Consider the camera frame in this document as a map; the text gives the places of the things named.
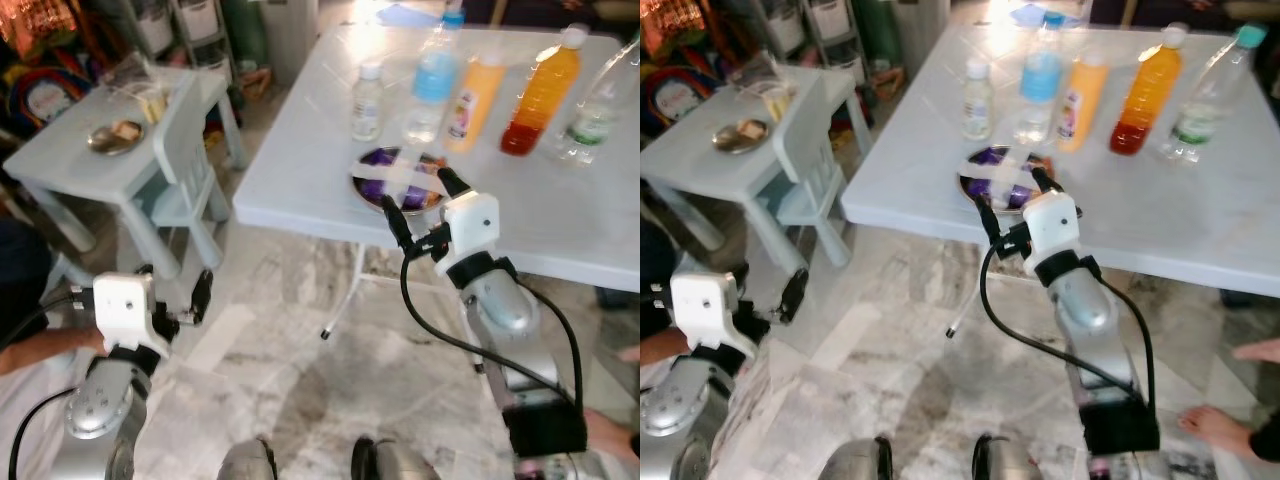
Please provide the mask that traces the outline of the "person's hand with dark sleeve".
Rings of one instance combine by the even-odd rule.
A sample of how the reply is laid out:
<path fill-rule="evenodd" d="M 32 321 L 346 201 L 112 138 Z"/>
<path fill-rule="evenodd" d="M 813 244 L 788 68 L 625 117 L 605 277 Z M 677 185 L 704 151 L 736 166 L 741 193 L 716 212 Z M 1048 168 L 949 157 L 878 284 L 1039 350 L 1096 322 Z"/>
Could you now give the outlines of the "person's hand with dark sleeve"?
<path fill-rule="evenodd" d="M 637 468 L 640 466 L 640 458 L 632 447 L 635 435 L 627 428 L 595 410 L 584 410 L 584 417 L 590 449 L 611 454 L 628 467 Z"/>
<path fill-rule="evenodd" d="M 1185 433 L 1245 460 L 1258 460 L 1251 448 L 1252 430 L 1221 410 L 1201 406 L 1185 411 L 1178 420 Z"/>

